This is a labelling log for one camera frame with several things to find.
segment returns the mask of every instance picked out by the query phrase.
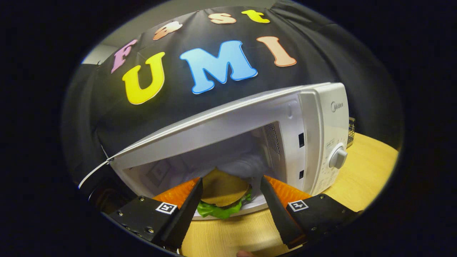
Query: burger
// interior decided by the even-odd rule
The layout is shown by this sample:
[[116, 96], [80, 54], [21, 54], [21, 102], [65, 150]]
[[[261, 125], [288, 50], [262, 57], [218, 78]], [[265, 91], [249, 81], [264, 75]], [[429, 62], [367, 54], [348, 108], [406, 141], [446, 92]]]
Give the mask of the burger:
[[203, 193], [197, 211], [202, 217], [226, 219], [251, 201], [251, 191], [248, 182], [216, 167], [203, 177]]

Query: wooden table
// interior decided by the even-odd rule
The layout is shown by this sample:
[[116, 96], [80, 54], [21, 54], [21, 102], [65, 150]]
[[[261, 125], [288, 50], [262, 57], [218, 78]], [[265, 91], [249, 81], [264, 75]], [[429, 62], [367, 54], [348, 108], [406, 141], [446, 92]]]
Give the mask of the wooden table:
[[[358, 133], [347, 152], [346, 163], [335, 183], [323, 193], [359, 211], [366, 209], [383, 188], [398, 152]], [[269, 209], [226, 220], [191, 222], [181, 254], [189, 257], [235, 257], [239, 250], [251, 251], [258, 257], [272, 257], [289, 251], [279, 237]]]

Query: foam letter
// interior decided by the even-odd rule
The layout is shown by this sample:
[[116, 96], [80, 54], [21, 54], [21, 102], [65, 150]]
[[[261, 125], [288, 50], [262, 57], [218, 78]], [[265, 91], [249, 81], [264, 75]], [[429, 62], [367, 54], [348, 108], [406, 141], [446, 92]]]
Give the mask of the foam letter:
[[178, 30], [180, 27], [182, 27], [182, 24], [179, 24], [179, 22], [177, 22], [177, 21], [170, 22], [167, 25], [158, 29], [154, 33], [155, 36], [152, 39], [159, 40], [159, 39], [165, 37], [168, 33], [172, 33], [173, 31]]
[[228, 13], [213, 13], [208, 15], [208, 18], [211, 19], [211, 22], [216, 24], [226, 24], [226, 23], [235, 23], [236, 20]]
[[261, 13], [261, 12], [256, 12], [255, 10], [247, 10], [247, 11], [242, 11], [241, 13], [247, 14], [247, 16], [255, 22], [270, 23], [270, 20], [263, 19], [262, 17], [260, 17], [260, 15], [263, 16], [263, 13]]
[[227, 69], [232, 67], [231, 78], [233, 80], [244, 80], [257, 75], [257, 70], [252, 68], [246, 56], [241, 50], [243, 43], [238, 40], [223, 42], [219, 48], [219, 56], [214, 57], [201, 48], [195, 48], [184, 52], [179, 57], [186, 60], [191, 68], [195, 85], [192, 88], [194, 94], [201, 94], [211, 90], [214, 82], [208, 80], [205, 71], [211, 74], [220, 83], [227, 82]]
[[127, 99], [132, 104], [142, 104], [153, 98], [162, 89], [165, 81], [164, 67], [162, 66], [162, 57], [165, 52], [160, 52], [149, 57], [145, 64], [151, 68], [152, 82], [145, 88], [141, 89], [138, 81], [138, 71], [141, 66], [137, 65], [124, 74], [122, 80], [125, 82], [125, 92]]
[[292, 66], [297, 63], [297, 60], [290, 57], [289, 54], [284, 50], [284, 48], [279, 43], [277, 37], [259, 37], [257, 41], [262, 42], [268, 47], [270, 52], [275, 57], [275, 64], [279, 67]]
[[124, 64], [124, 56], [127, 56], [130, 53], [130, 50], [132, 49], [132, 45], [136, 44], [138, 40], [134, 39], [130, 43], [128, 43], [126, 46], [121, 48], [121, 50], [117, 51], [114, 54], [114, 65], [113, 69], [111, 70], [111, 73], [113, 73], [117, 68], [119, 68], [122, 64]]

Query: black cloth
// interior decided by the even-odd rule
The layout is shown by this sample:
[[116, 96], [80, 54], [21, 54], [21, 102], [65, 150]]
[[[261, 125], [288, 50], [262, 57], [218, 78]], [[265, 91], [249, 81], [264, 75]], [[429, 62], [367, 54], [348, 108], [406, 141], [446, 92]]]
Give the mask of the black cloth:
[[[241, 14], [250, 9], [264, 13], [263, 18], [271, 22], [258, 23]], [[229, 13], [237, 21], [215, 24], [208, 18], [212, 13]], [[154, 41], [154, 32], [172, 21], [178, 21], [182, 27]], [[256, 41], [262, 36], [278, 37], [297, 64], [276, 66], [266, 45]], [[76, 182], [102, 162], [104, 153], [100, 145], [112, 156], [158, 129], [224, 103], [263, 91], [321, 82], [344, 83], [357, 132], [394, 148], [401, 144], [401, 106], [386, 69], [355, 37], [300, 4], [281, 0], [270, 9], [235, 6], [196, 11], [158, 24], [136, 39], [138, 42], [125, 57], [125, 63], [114, 73], [111, 74], [112, 55], [92, 71], [85, 83], [75, 84], [78, 89], [69, 91], [67, 101], [74, 103], [67, 105], [66, 113], [78, 114], [68, 118], [63, 127], [64, 141], [67, 141], [64, 148], [70, 156], [67, 159], [72, 163], [70, 168]], [[215, 87], [193, 94], [191, 71], [179, 56], [194, 48], [217, 56], [220, 44], [229, 40], [243, 43], [242, 50], [258, 75], [240, 81], [229, 77], [221, 84], [207, 74]], [[165, 52], [163, 88], [145, 103], [131, 104], [122, 76], [140, 65], [139, 83], [147, 87], [152, 78], [149, 65], [144, 62], [159, 52]]]

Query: lettuce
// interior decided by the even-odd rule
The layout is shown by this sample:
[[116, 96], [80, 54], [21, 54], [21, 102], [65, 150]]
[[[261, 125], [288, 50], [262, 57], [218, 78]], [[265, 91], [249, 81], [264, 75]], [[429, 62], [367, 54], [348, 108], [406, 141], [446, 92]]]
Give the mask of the lettuce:
[[241, 208], [241, 204], [243, 202], [249, 202], [250, 200], [251, 200], [251, 190], [249, 190], [249, 192], [247, 194], [245, 194], [239, 200], [237, 205], [230, 207], [228, 209], [222, 209], [220, 207], [217, 207], [214, 204], [209, 204], [209, 203], [200, 201], [200, 203], [197, 206], [197, 211], [203, 218], [208, 215], [211, 215], [211, 216], [219, 218], [219, 219], [226, 219], [226, 218], [230, 217], [230, 215], [239, 212], [239, 209]]

